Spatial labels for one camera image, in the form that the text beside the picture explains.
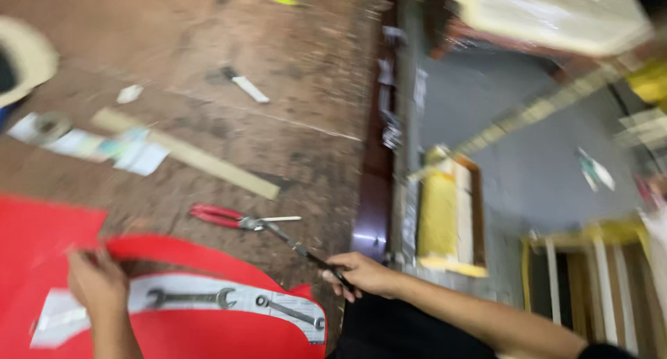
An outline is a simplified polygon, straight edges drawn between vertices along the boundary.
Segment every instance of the pliers handle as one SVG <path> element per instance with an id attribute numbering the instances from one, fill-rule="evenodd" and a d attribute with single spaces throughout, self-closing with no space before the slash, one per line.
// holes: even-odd
<path id="1" fill-rule="evenodd" d="M 214 225 L 232 229 L 240 229 L 241 220 L 245 218 L 243 213 L 235 210 L 200 203 L 193 204 L 190 207 L 190 215 Z"/>

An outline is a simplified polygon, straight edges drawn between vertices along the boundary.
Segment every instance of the grey floor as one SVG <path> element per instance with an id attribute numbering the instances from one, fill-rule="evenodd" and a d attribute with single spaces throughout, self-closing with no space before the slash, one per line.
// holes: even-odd
<path id="1" fill-rule="evenodd" d="M 418 8 L 405 24 L 420 24 Z M 410 30 L 408 34 L 418 34 Z M 419 44 L 427 45 L 425 40 Z M 488 126 L 500 113 L 554 82 L 538 59 L 518 53 L 454 52 L 442 60 L 418 51 L 428 73 L 419 143 L 454 145 Z M 632 94 L 624 91 L 632 101 Z M 633 182 L 635 154 L 612 142 L 622 116 L 609 90 L 601 90 L 531 127 L 471 155 L 481 167 L 489 287 L 498 299 L 523 305 L 519 237 L 579 227 L 590 219 L 618 218 L 640 204 Z M 609 170 L 616 190 L 593 192 L 575 151 L 585 150 Z"/>

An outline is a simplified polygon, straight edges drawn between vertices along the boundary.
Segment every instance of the tape roll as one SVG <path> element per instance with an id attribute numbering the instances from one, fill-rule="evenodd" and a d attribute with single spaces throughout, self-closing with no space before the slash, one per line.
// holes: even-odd
<path id="1" fill-rule="evenodd" d="M 44 113 L 35 120 L 37 135 L 32 142 L 39 145 L 50 144 L 72 130 L 72 121 L 61 113 Z"/>

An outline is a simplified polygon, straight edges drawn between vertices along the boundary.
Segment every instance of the wrench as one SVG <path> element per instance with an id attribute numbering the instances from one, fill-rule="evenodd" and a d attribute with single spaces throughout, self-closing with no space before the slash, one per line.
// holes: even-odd
<path id="1" fill-rule="evenodd" d="M 209 302 L 217 303 L 223 310 L 226 310 L 236 304 L 235 302 L 227 302 L 227 294 L 234 292 L 234 289 L 224 288 L 216 294 L 168 294 L 163 289 L 150 289 L 147 297 L 154 296 L 155 301 L 151 303 L 151 308 L 160 308 L 164 303 L 168 302 Z"/>
<path id="2" fill-rule="evenodd" d="M 255 299 L 255 304 L 257 305 L 257 307 L 273 308 L 274 310 L 280 311 L 288 316 L 299 319 L 301 321 L 305 321 L 314 326 L 315 329 L 317 330 L 324 329 L 324 318 L 314 319 L 304 313 L 291 310 L 277 303 L 273 303 L 272 301 L 269 300 L 268 297 L 265 297 L 264 295 L 258 296 L 257 299 Z"/>

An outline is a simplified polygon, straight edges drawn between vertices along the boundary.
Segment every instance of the person's arm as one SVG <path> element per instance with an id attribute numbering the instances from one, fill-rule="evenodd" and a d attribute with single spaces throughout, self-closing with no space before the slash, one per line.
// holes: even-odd
<path id="1" fill-rule="evenodd" d="M 587 346 L 575 333 L 545 318 L 505 304 L 481 300 L 402 274 L 360 253 L 335 255 L 328 263 L 341 271 L 355 287 L 371 294 L 397 298 L 478 338 L 500 354 L 515 358 L 574 359 Z M 333 284 L 337 295 L 354 302 L 331 272 L 322 277 Z"/>
<path id="2" fill-rule="evenodd" d="M 129 284 L 106 251 L 72 252 L 67 283 L 88 311 L 95 359 L 143 359 L 127 313 Z"/>

